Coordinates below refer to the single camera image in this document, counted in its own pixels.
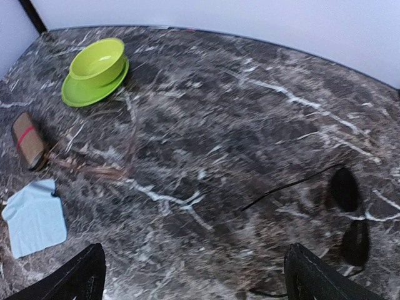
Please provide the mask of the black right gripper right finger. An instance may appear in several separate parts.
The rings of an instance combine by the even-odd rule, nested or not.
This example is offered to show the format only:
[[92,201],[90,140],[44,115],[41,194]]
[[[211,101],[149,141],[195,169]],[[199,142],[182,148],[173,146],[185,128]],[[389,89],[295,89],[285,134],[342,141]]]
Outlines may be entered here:
[[290,244],[284,256],[288,299],[382,299],[335,271],[302,244]]

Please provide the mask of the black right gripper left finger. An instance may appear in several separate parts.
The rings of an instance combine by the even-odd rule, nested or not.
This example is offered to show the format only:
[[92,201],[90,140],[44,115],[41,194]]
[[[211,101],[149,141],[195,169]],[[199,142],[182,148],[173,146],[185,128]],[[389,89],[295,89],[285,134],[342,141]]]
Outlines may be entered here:
[[8,299],[102,299],[106,278],[101,244],[90,244],[44,279]]

